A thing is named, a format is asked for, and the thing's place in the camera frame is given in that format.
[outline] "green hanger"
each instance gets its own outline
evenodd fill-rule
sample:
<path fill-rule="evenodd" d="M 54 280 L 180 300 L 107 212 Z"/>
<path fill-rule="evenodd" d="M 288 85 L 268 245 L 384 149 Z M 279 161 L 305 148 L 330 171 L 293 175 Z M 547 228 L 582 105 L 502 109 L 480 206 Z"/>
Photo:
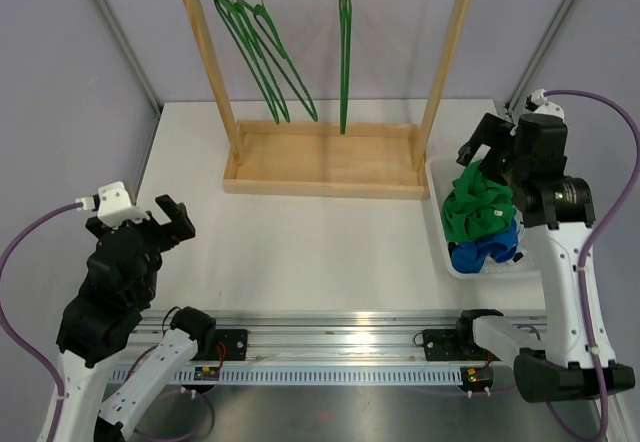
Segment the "green hanger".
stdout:
<path fill-rule="evenodd" d="M 304 93 L 304 96 L 296 88 L 294 82 L 291 80 L 289 75 L 285 72 L 285 69 L 282 67 L 282 65 L 278 61 L 276 55 L 274 55 L 274 53 L 269 49 L 269 46 L 260 37 L 260 34 L 258 34 L 258 32 L 253 28 L 253 26 L 250 25 L 250 30 L 252 31 L 252 34 L 253 34 L 253 37 L 254 37 L 256 43 L 262 46 L 262 48 L 264 49 L 266 54 L 269 56 L 271 61 L 275 64 L 276 68 L 278 69 L 278 71 L 280 72 L 280 74 L 282 75 L 284 80 L 287 82 L 287 84 L 289 85 L 289 87 L 291 88 L 293 93 L 296 95 L 296 97 L 298 98 L 298 100 L 300 101 L 302 106 L 305 108 L 305 110 L 308 112 L 308 114 L 311 116 L 311 118 L 315 122 L 317 122 L 318 121 L 318 113 L 317 113 L 316 107 L 315 107 L 315 105 L 313 103 L 313 99 L 311 98 L 311 95 L 309 94 L 309 91 L 305 87 L 304 82 L 302 82 L 302 78 L 300 77 L 300 74 L 298 73 L 298 71 L 296 70 L 295 66 L 293 65 L 293 62 L 291 61 L 291 58 L 289 57 L 289 54 L 287 54 L 287 51 L 284 48 L 284 45 L 282 44 L 282 42 L 280 40 L 280 36 L 278 35 L 278 31 L 276 29 L 276 26 L 273 23 L 273 21 L 271 20 L 271 16 L 269 15 L 269 12 L 267 12 L 267 9 L 265 8 L 265 6 L 264 5 L 260 5 L 260 4 L 258 4 L 256 6 L 251 6 L 245 0 L 236 0 L 236 4 L 240 4 L 242 6 L 243 14 L 246 14 L 244 12 L 244 10 L 247 10 L 247 11 L 249 11 L 249 12 L 251 12 L 253 14 L 253 18 L 254 18 L 258 28 L 262 31 L 263 35 L 266 37 L 266 39 L 269 41 L 269 43 L 276 49 L 277 55 L 279 55 L 280 58 L 285 60 L 285 62 L 287 63 L 287 66 L 289 67 L 289 70 L 291 71 L 291 73 L 295 77 L 297 83 L 300 85 L 300 89 Z M 266 26 L 267 26 L 266 28 L 261 23 L 260 19 L 264 19 L 264 21 L 266 23 Z"/>
<path fill-rule="evenodd" d="M 340 133 L 347 131 L 349 70 L 351 66 L 351 0 L 338 0 L 340 12 Z"/>
<path fill-rule="evenodd" d="M 269 59 L 271 59 L 271 62 L 275 64 L 276 69 L 278 69 L 280 74 L 282 74 L 282 77 L 285 79 L 311 118 L 317 122 L 318 113 L 313 103 L 313 99 L 302 82 L 302 78 L 293 65 L 291 58 L 287 54 L 284 44 L 280 40 L 275 24 L 264 6 L 264 0 L 260 1 L 262 4 L 258 4 L 256 6 L 250 5 L 245 0 L 213 0 L 213 3 L 218 14 L 226 25 L 227 30 L 229 30 L 231 37 L 236 43 L 236 46 L 240 50 L 244 61 L 249 67 L 251 75 L 258 84 L 258 88 L 260 89 L 276 124 L 279 123 L 278 109 L 280 109 L 280 112 L 287 122 L 291 119 L 286 101 L 284 100 L 280 86 L 273 75 L 273 71 L 271 70 L 271 66 L 267 61 L 265 54 Z M 257 27 L 267 39 L 268 44 L 275 49 L 276 54 L 273 53 L 267 42 L 263 40 L 260 33 L 255 29 L 248 13 L 253 15 Z M 293 74 L 297 84 L 300 86 L 304 96 L 300 93 L 289 75 L 285 72 L 285 69 L 278 61 L 278 57 L 286 62 L 286 65 Z"/>
<path fill-rule="evenodd" d="M 273 120 L 276 124 L 280 123 L 280 116 L 278 114 L 278 109 L 280 109 L 285 120 L 288 122 L 290 118 L 284 96 L 269 68 L 269 64 L 264 58 L 260 44 L 254 37 L 255 30 L 250 22 L 248 22 L 249 19 L 242 10 L 242 4 L 232 2 L 231 0 L 213 0 L 213 4 L 236 43 L 251 75 L 256 81 L 258 89 L 269 107 Z M 273 82 L 275 89 L 271 86 L 269 79 Z"/>

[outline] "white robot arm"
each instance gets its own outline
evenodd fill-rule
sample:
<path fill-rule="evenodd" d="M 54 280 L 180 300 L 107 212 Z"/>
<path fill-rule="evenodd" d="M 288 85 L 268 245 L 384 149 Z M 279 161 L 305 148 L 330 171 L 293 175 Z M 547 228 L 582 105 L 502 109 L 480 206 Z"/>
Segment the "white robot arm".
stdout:
<path fill-rule="evenodd" d="M 633 369 L 617 363 L 604 327 L 593 254 L 579 261 L 595 214 L 588 184 L 564 174 L 564 111 L 543 90 L 532 94 L 527 108 L 533 112 L 521 116 L 517 126 L 486 114 L 458 152 L 458 163 L 468 165 L 479 147 L 488 145 L 480 171 L 512 189 L 541 270 L 548 335 L 542 343 L 496 311 L 478 310 L 463 312 L 458 340 L 488 350 L 511 367 L 528 402 L 597 396 L 594 359 L 603 369 L 607 393 L 633 388 Z M 593 341 L 586 327 L 593 328 Z"/>
<path fill-rule="evenodd" d="M 191 307 L 178 311 L 171 329 L 133 376 L 102 402 L 107 381 L 140 312 L 155 297 L 161 253 L 193 238 L 195 229 L 182 204 L 168 196 L 156 203 L 169 216 L 160 225 L 138 208 L 122 182 L 78 199 L 80 210 L 97 211 L 87 229 L 98 238 L 87 261 L 88 274 L 78 296 L 65 308 L 57 344 L 58 370 L 65 383 L 62 411 L 57 392 L 38 441 L 121 442 L 128 440 L 151 402 L 182 365 L 197 354 L 211 354 L 216 322 Z"/>

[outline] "white table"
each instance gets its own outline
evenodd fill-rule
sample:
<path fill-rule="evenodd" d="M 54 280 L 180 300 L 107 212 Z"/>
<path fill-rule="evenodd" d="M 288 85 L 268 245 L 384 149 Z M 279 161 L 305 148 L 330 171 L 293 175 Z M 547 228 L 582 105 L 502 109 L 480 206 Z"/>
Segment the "white table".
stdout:
<path fill-rule="evenodd" d="M 304 119 L 299 104 L 292 118 Z M 358 122 L 419 123 L 424 100 L 352 101 Z M 269 118 L 263 102 L 233 104 L 237 118 Z M 338 120 L 339 103 L 318 104 Z M 443 100 L 429 155 L 464 143 L 491 100 Z M 539 279 L 458 280 L 436 246 L 430 201 L 233 195 L 221 181 L 228 142 L 211 102 L 164 108 L 139 202 L 168 193 L 185 202 L 197 236 L 164 256 L 153 309 L 275 312 L 459 312 L 496 308 L 540 314 Z"/>

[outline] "white basket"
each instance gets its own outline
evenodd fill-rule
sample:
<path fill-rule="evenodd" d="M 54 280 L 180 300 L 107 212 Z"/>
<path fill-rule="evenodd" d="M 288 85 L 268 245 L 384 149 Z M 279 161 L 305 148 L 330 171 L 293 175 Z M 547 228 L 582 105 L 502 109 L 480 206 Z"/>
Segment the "white basket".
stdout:
<path fill-rule="evenodd" d="M 427 160 L 427 179 L 429 181 L 429 190 L 431 193 L 431 205 L 436 218 L 436 227 L 438 231 L 438 245 L 442 249 L 444 262 L 447 270 L 459 279 L 466 280 L 483 280 L 483 279 L 524 279 L 538 278 L 540 271 L 535 261 L 531 257 L 531 252 L 527 250 L 530 244 L 527 233 L 518 244 L 518 252 L 522 252 L 523 257 L 518 262 L 505 262 L 498 264 L 491 257 L 487 260 L 478 274 L 462 274 L 453 268 L 447 239 L 444 235 L 442 227 L 442 218 L 440 216 L 442 204 L 447 196 L 453 190 L 453 181 L 460 177 L 464 167 L 458 165 L 455 159 L 448 157 L 431 157 Z M 518 220 L 522 220 L 520 214 L 516 216 Z"/>

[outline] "metal frame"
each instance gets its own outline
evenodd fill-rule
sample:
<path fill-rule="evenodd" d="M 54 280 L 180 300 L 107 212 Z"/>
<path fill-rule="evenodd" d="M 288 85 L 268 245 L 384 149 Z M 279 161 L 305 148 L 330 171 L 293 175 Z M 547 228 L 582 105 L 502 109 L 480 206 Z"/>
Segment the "metal frame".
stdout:
<path fill-rule="evenodd" d="M 595 405 L 600 410 L 600 404 L 596 403 Z M 608 442 L 638 442 L 631 420 L 631 414 L 623 399 L 619 395 L 609 397 Z"/>
<path fill-rule="evenodd" d="M 138 62 L 133 49 L 131 48 L 131 44 L 127 40 L 122 27 L 120 27 L 120 23 L 118 19 L 113 13 L 113 9 L 109 4 L 108 0 L 93 0 L 96 9 L 102 16 L 104 23 L 107 27 L 109 33 L 113 36 L 114 41 L 116 42 L 116 46 L 119 49 L 120 53 L 124 57 L 125 61 L 129 65 L 131 72 L 138 82 L 140 89 L 145 94 L 151 109 L 156 114 L 156 118 L 159 119 L 162 114 L 162 102 L 158 98 L 153 86 L 149 82 L 144 70 L 142 69 L 142 65 Z"/>
<path fill-rule="evenodd" d="M 460 367 L 449 364 L 377 367 L 361 365 L 248 365 L 227 363 L 215 382 L 201 378 L 196 369 L 214 364 L 191 362 L 180 368 L 168 385 L 245 385 L 245 386 L 458 386 L 462 385 Z M 131 365 L 118 365 L 109 378 L 110 384 L 124 384 Z"/>
<path fill-rule="evenodd" d="M 134 359 L 160 341 L 165 314 L 157 310 L 144 313 L 123 360 Z M 453 328 L 459 316 L 453 311 L 207 314 L 216 319 L 219 328 L 249 331 L 247 364 L 314 366 L 424 365 L 424 350 L 413 344 L 413 337 L 427 328 Z M 542 333 L 546 331 L 543 311 L 514 311 L 507 318 L 513 324 L 532 324 Z"/>
<path fill-rule="evenodd" d="M 149 163 L 149 157 L 151 157 L 151 149 L 153 149 L 153 143 L 156 140 L 156 134 L 158 133 L 158 127 L 160 127 L 160 117 L 162 117 L 162 113 L 157 114 L 153 120 L 153 132 L 147 141 L 144 151 L 142 152 L 142 164 L 140 165 L 140 169 L 136 174 L 136 178 L 133 182 L 133 187 L 131 187 L 133 195 L 137 198 L 140 193 L 140 187 L 142 186 L 142 179 L 144 178 L 144 173 L 147 170 L 147 164 Z"/>
<path fill-rule="evenodd" d="M 560 5 L 558 5 L 555 14 L 553 14 L 549 25 L 540 39 L 540 42 L 538 42 L 538 46 L 531 55 L 529 62 L 527 63 L 506 104 L 508 111 L 512 116 L 514 115 L 514 112 L 517 113 L 517 111 L 520 110 L 520 107 L 524 104 L 533 79 L 540 71 L 542 63 L 547 58 L 553 43 L 560 33 L 560 30 L 568 20 L 567 18 L 575 7 L 575 3 L 576 0 L 562 0 Z"/>

